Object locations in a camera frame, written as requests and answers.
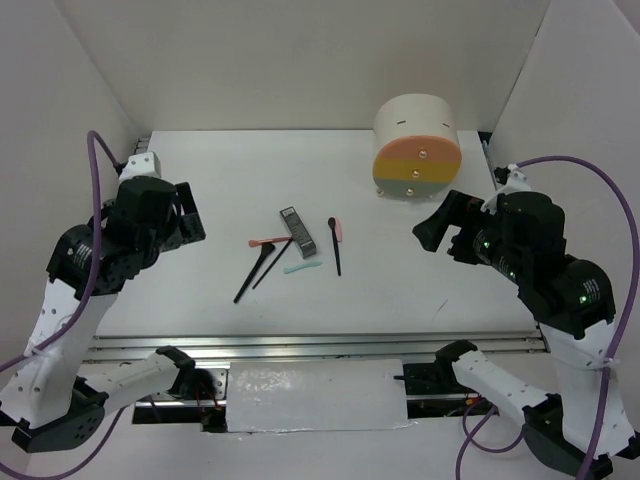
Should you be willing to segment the round cream drawer organizer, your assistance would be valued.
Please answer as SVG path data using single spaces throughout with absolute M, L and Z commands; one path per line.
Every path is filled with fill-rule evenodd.
M 375 116 L 373 133 L 372 177 L 380 196 L 431 198 L 460 170 L 453 112 L 438 96 L 413 93 L 388 100 Z

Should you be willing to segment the mint green makeup spatula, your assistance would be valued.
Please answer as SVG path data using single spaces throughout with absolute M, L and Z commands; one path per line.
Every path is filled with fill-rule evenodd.
M 296 266 L 292 266 L 292 267 L 284 267 L 283 268 L 283 273 L 285 275 L 288 274 L 292 274 L 304 269 L 309 269 L 309 268 L 317 268 L 323 265 L 322 261 L 311 261 L 311 262 L 306 262 L 306 263 L 302 263 Z

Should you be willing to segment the grey makeup box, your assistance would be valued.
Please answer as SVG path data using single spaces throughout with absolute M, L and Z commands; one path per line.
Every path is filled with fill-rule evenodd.
M 303 259 L 308 259 L 317 254 L 317 246 L 308 229 L 303 223 L 298 212 L 293 206 L 282 209 L 279 212 L 287 231 L 296 244 Z

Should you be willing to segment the pink makeup spatula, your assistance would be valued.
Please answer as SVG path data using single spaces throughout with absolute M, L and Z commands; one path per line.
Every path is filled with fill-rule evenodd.
M 335 233 L 336 233 L 336 238 L 338 242 L 342 242 L 343 240 L 343 232 L 342 232 L 342 226 L 340 223 L 340 220 L 338 218 L 334 218 L 335 220 Z

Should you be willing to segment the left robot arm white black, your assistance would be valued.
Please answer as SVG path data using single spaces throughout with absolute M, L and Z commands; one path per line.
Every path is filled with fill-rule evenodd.
M 205 237 L 189 184 L 150 176 L 123 181 L 114 200 L 60 237 L 39 318 L 1 391 L 1 413 L 14 423 L 18 447 L 29 454 L 72 450 L 120 408 L 154 393 L 182 399 L 194 391 L 195 362 L 174 346 L 99 375 L 79 369 L 125 284 L 160 254 Z

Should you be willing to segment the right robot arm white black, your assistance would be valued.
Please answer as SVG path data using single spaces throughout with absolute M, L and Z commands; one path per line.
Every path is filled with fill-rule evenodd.
M 495 209 L 485 211 L 481 199 L 452 190 L 412 232 L 434 252 L 447 229 L 458 228 L 448 250 L 455 261 L 490 266 L 516 285 L 553 358 L 560 390 L 527 385 L 467 340 L 437 352 L 437 384 L 451 392 L 464 386 L 486 398 L 520 427 L 546 467 L 577 479 L 604 479 L 613 471 L 612 457 L 638 457 L 639 434 L 615 385 L 598 406 L 615 333 L 614 295 L 598 265 L 566 253 L 564 221 L 564 211 L 541 193 L 501 193 Z

